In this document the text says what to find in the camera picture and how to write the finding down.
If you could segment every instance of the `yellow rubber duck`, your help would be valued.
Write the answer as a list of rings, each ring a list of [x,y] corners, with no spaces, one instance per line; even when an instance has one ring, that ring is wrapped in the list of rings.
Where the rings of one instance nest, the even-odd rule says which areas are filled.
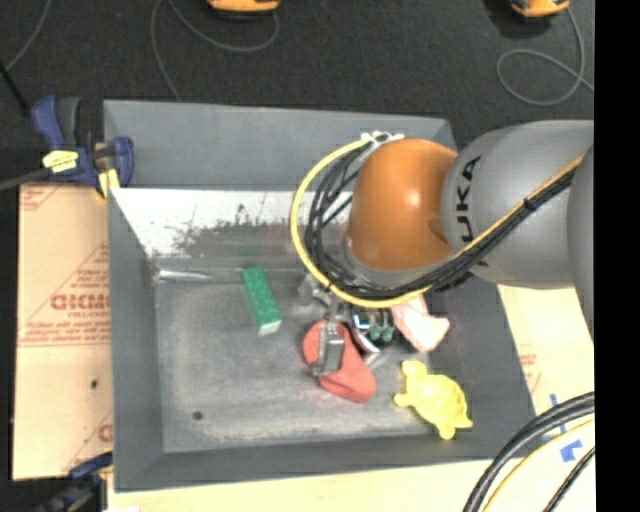
[[[404,361],[406,392],[396,393],[393,401],[400,407],[413,407],[426,421],[435,425],[442,439],[452,439],[457,428],[469,428],[467,401],[457,382],[446,375],[429,375],[424,363]]]

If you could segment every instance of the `yellow cable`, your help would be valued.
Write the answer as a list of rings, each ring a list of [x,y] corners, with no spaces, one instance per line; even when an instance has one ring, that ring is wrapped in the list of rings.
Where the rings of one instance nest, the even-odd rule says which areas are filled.
[[[595,428],[595,419],[590,419],[577,425],[573,428],[570,428],[566,432],[562,434],[558,434],[556,437],[547,441],[542,446],[537,448],[535,451],[531,452],[524,459],[522,459],[516,467],[514,467],[509,474],[500,482],[500,485],[496,487],[496,490],[491,494],[487,503],[482,508],[482,512],[489,512],[491,507],[495,507],[496,503],[499,502],[499,498],[505,494],[505,492],[513,485],[515,479],[522,474],[523,470],[526,469],[527,466],[531,466],[535,464],[539,459],[543,456],[547,455],[550,451],[559,449],[560,446],[566,445],[567,438],[575,437],[579,438],[580,436],[588,433]]]
[[[291,203],[291,213],[289,215],[289,230],[291,232],[291,239],[293,241],[293,245],[296,249],[296,252],[298,253],[298,256],[300,257],[300,260],[302,261],[306,269],[309,271],[309,273],[316,280],[318,280],[318,282],[321,285],[323,285],[329,291],[335,293],[342,300],[349,302],[351,304],[354,304],[356,306],[360,306],[364,308],[385,309],[385,308],[390,308],[391,306],[395,306],[395,305],[407,302],[408,300],[411,300],[414,297],[418,297],[419,295],[422,295],[423,293],[430,290],[433,287],[433,285],[426,286],[418,290],[413,290],[411,292],[405,293],[403,295],[399,295],[397,297],[392,297],[390,299],[362,299],[359,297],[354,297],[353,295],[350,295],[344,290],[338,288],[318,269],[318,267],[314,265],[313,261],[311,261],[311,258],[307,254],[307,251],[305,250],[304,245],[302,244],[302,241],[300,239],[300,232],[298,229],[298,211],[300,209],[300,204],[302,203],[304,193],[307,191],[307,189],[309,188],[309,185],[311,185],[311,182],[314,180],[314,178],[325,167],[327,167],[329,164],[331,164],[338,158],[349,153],[350,151],[354,151],[358,148],[361,148],[362,146],[368,144],[369,142],[370,142],[370,139],[363,138],[361,140],[357,140],[355,142],[346,144],[336,149],[333,153],[330,153],[329,155],[325,156],[322,160],[320,160],[316,165],[314,165],[311,168],[311,170],[307,173],[307,175],[303,178],[302,182],[300,183],[300,186],[298,187],[298,190],[296,191],[293,201]],[[551,179],[549,179],[547,182],[543,183],[540,187],[535,189],[524,200],[520,201],[520,203],[518,203],[511,210],[509,210],[505,215],[503,215],[500,219],[498,219],[491,226],[489,226],[489,228],[485,229],[476,239],[474,239],[471,243],[469,243],[463,249],[458,251],[453,256],[452,259],[462,256],[464,253],[466,253],[471,248],[473,248],[478,243],[480,243],[485,238],[487,238],[489,235],[491,235],[491,233],[497,227],[499,227],[500,224],[503,223],[509,215],[511,215],[518,208],[520,208],[526,201],[531,200],[538,192],[545,189],[546,187],[549,187],[550,185],[558,181],[560,178],[562,178],[564,175],[571,172],[573,168],[580,163],[583,157],[584,157],[584,153],[574,158],[569,164],[563,167]]]

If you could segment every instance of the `green toy block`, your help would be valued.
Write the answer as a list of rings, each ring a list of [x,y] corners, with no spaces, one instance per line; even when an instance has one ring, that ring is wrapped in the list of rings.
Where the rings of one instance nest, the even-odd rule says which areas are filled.
[[[258,327],[258,336],[273,334],[280,328],[282,317],[262,267],[242,270],[242,282]]]

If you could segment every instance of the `cardboard sheet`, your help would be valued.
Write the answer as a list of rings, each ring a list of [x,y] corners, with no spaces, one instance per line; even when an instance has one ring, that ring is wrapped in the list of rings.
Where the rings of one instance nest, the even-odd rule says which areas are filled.
[[[13,478],[63,476],[113,440],[106,202],[20,190]]]

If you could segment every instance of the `black floor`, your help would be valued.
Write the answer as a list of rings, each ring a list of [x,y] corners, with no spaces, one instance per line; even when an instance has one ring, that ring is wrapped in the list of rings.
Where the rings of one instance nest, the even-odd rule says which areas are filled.
[[[274,19],[222,20],[205,0],[173,0],[193,28],[236,45],[260,45]],[[525,23],[508,0],[282,0],[279,31],[267,48],[229,51],[185,27],[169,0],[0,0],[0,60],[10,66],[49,5],[28,51],[10,66],[31,104],[44,95],[83,99],[79,131],[102,133],[104,98],[176,101],[156,62],[150,25],[155,8],[158,52],[183,101],[405,113],[446,118],[462,147],[495,128],[543,119],[594,119],[584,85],[553,106],[515,98],[496,64],[509,50],[531,49],[580,69],[571,17]],[[594,80],[595,0],[572,2],[584,46],[584,78]],[[531,56],[512,56],[503,74],[520,94],[552,101],[575,77]],[[0,180],[28,170],[42,147],[8,84],[0,80]],[[2,405],[0,510],[30,510],[61,482],[9,484],[15,341],[16,197],[0,192],[0,342]]]

